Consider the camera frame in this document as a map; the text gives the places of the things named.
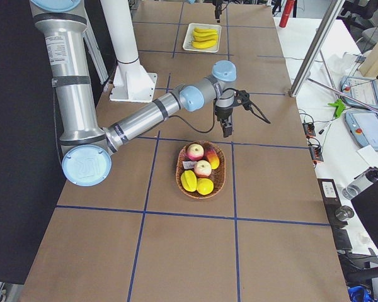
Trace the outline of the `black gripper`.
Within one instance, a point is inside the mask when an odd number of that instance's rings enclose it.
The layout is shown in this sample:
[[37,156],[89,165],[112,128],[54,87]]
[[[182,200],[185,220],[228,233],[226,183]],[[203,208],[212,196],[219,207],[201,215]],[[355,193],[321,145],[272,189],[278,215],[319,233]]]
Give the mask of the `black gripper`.
[[220,122],[220,126],[223,131],[223,137],[230,137],[232,135],[233,125],[232,125],[232,112],[233,109],[231,107],[215,107],[215,115],[217,117],[217,121]]
[[215,6],[215,19],[217,22],[221,21],[221,6],[223,2],[223,0],[212,0],[212,4]]

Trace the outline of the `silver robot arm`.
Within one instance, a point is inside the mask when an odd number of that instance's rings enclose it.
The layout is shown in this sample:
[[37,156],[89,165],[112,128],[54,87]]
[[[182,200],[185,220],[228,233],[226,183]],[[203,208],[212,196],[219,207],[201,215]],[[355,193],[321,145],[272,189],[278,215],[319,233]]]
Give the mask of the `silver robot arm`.
[[78,186],[94,186],[109,175],[111,156],[131,139],[185,109],[196,111],[210,102],[226,108],[233,100],[236,66],[216,62],[210,75],[191,85],[181,85],[154,99],[156,75],[140,63],[127,1],[102,1],[101,7],[122,78],[121,89],[129,101],[144,107],[102,128],[96,119],[83,36],[88,17],[83,1],[31,1],[35,26],[44,34],[64,132],[60,137],[62,170]]

